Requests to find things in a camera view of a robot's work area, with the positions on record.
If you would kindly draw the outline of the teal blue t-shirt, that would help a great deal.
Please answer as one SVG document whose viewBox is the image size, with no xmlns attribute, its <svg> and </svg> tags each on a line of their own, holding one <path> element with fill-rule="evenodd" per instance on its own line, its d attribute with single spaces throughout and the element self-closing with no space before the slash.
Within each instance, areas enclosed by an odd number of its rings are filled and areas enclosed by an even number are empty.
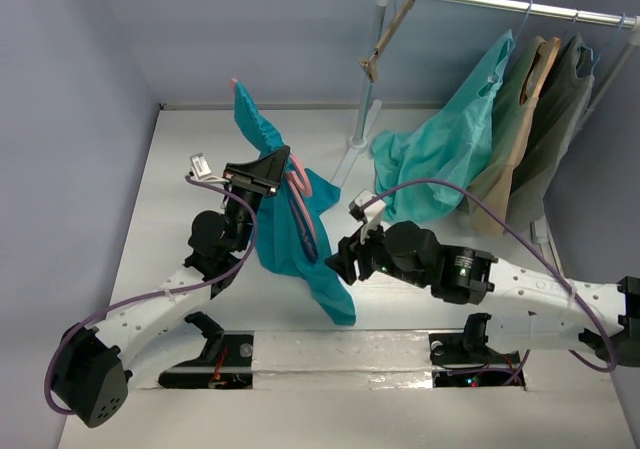
<svg viewBox="0 0 640 449">
<path fill-rule="evenodd" d="M 264 199 L 258 210 L 259 261 L 275 274 L 304 280 L 312 298 L 334 324 L 352 326 L 356 322 L 355 305 L 337 275 L 325 265 L 325 259 L 331 256 L 332 251 L 321 221 L 321 215 L 339 201 L 341 190 L 314 171 L 304 169 L 313 189 L 313 195 L 306 200 L 306 205 L 317 233 L 318 259 L 310 262 L 300 245 L 296 222 L 285 194 L 287 186 L 284 178 L 276 194 Z"/>
</svg>

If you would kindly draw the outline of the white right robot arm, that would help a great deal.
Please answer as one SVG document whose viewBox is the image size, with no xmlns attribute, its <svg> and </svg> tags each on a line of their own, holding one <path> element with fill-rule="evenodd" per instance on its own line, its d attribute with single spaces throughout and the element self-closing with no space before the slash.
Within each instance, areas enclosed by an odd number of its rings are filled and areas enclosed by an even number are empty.
<svg viewBox="0 0 640 449">
<path fill-rule="evenodd" d="M 639 364 L 639 280 L 633 276 L 613 284 L 564 279 L 442 244 L 413 222 L 357 230 L 325 263 L 349 285 L 381 273 L 427 288 L 445 303 L 471 306 L 460 348 L 473 361 L 494 351 L 543 349 Z"/>
</svg>

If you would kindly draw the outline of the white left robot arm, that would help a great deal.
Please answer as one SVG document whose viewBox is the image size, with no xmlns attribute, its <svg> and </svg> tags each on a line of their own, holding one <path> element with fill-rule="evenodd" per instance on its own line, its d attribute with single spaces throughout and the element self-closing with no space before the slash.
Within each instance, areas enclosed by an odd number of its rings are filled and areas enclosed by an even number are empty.
<svg viewBox="0 0 640 449">
<path fill-rule="evenodd" d="M 104 424 L 139 375 L 138 355 L 182 321 L 199 328 L 186 344 L 195 361 L 223 359 L 224 331 L 199 309 L 231 285 L 253 252 L 260 203 L 277 194 L 289 156 L 289 147 L 282 146 L 248 163 L 229 163 L 219 176 L 203 155 L 191 157 L 186 182 L 223 195 L 222 211 L 195 217 L 191 253 L 160 288 L 114 303 L 64 332 L 45 373 L 50 409 L 89 428 Z"/>
</svg>

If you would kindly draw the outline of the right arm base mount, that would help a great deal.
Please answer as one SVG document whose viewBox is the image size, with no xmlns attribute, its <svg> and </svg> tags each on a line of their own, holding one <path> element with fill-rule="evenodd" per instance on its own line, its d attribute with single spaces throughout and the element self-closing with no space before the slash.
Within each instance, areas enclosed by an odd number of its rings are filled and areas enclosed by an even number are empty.
<svg viewBox="0 0 640 449">
<path fill-rule="evenodd" d="M 525 389 L 518 351 L 500 353 L 488 345 L 485 313 L 471 314 L 458 332 L 429 334 L 432 380 L 435 388 L 516 387 Z"/>
</svg>

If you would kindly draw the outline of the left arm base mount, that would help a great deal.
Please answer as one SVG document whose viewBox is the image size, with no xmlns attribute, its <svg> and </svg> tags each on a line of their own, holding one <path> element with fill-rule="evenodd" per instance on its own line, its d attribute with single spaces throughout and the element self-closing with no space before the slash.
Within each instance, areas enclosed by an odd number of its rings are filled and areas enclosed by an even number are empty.
<svg viewBox="0 0 640 449">
<path fill-rule="evenodd" d="M 164 389 L 241 390 L 253 387 L 253 332 L 227 333 L 217 322 L 198 311 L 184 321 L 203 340 L 199 354 L 163 371 L 158 384 Z"/>
</svg>

